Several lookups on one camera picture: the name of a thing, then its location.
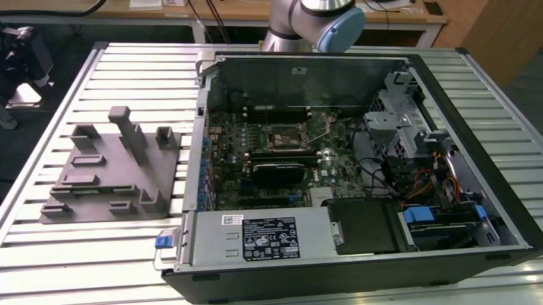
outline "motherboard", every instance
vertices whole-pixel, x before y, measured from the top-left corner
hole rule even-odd
[[[354,119],[334,109],[210,112],[215,210],[314,207],[366,194]]]

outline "table leg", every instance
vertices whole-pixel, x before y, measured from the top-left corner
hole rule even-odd
[[[193,36],[195,37],[195,43],[206,43],[206,32],[197,20],[191,20],[190,27],[193,27]]]
[[[420,42],[417,43],[418,48],[432,48],[434,41],[438,38],[440,31],[442,30],[442,24],[429,24],[424,35],[421,36]]]

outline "power supply label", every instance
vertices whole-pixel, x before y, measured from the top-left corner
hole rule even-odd
[[[299,258],[295,218],[245,219],[243,243],[249,262]]]

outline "blue release latch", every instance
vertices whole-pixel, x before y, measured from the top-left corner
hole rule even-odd
[[[434,214],[429,207],[414,207],[404,211],[406,222],[434,221]]]
[[[480,218],[484,220],[486,218],[486,210],[485,207],[482,205],[478,205],[476,207],[477,210],[477,214],[480,215]]]
[[[157,249],[169,249],[174,248],[174,236],[158,236],[155,239],[155,248]]]

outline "slotted aluminum table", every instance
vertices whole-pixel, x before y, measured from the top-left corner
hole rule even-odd
[[[0,304],[183,304],[155,271],[155,237],[181,225],[185,177],[195,117],[197,54],[257,51],[254,45],[102,44],[74,82],[0,207]],[[449,93],[540,225],[543,226],[543,141],[470,55],[445,49],[354,48],[364,53],[418,53]],[[170,218],[81,224],[39,223],[49,191],[73,148],[77,123],[109,123],[114,105],[133,109],[145,132],[171,126],[183,133]],[[440,116],[430,113],[440,126]],[[174,258],[163,251],[159,260]],[[493,269],[457,285],[381,290],[258,302],[259,304],[536,304],[543,298],[543,261]]]

